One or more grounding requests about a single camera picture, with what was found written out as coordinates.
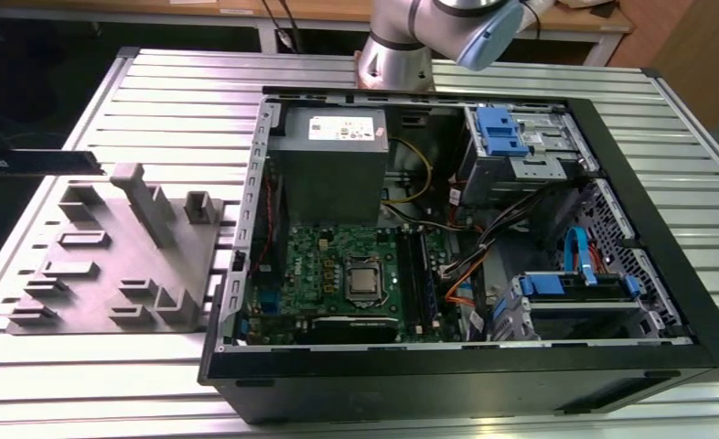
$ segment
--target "motherboard chip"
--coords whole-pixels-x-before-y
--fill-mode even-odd
[[[350,270],[350,293],[374,294],[377,292],[377,273],[370,268]]]
[[[382,299],[382,266],[375,257],[349,257],[345,260],[345,298],[358,307]]]

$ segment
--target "power supply label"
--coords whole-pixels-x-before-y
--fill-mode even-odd
[[[314,116],[309,119],[309,140],[371,142],[374,140],[371,118]]]

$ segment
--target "motherboard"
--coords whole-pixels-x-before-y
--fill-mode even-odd
[[[281,288],[257,288],[250,344],[437,342],[445,235],[291,227]]]

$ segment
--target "table leg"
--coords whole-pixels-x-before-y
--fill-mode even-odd
[[[258,29],[258,41],[261,42],[261,53],[278,53],[277,51],[277,29],[271,22],[259,19],[255,24]]]
[[[610,57],[613,56],[613,51],[618,47],[618,43],[622,40],[624,34],[602,34],[599,40],[593,45],[589,55],[586,56],[586,61],[582,63],[583,66],[590,67],[605,67]]]

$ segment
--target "metal worktable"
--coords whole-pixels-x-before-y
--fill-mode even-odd
[[[230,200],[214,258],[226,267],[259,88],[350,87],[351,63],[346,57],[123,50],[65,148],[91,150],[106,170],[121,161],[143,163],[145,179],[162,183],[171,198],[207,190]],[[474,73],[437,62],[434,72],[439,91],[594,102],[719,305],[719,146],[665,82],[638,70],[539,65],[497,64]],[[2,314],[42,262],[35,244],[65,220],[55,202],[67,179],[43,179],[0,253],[0,437],[719,437],[719,382],[681,387],[607,415],[250,427],[195,383],[203,334],[3,334]]]

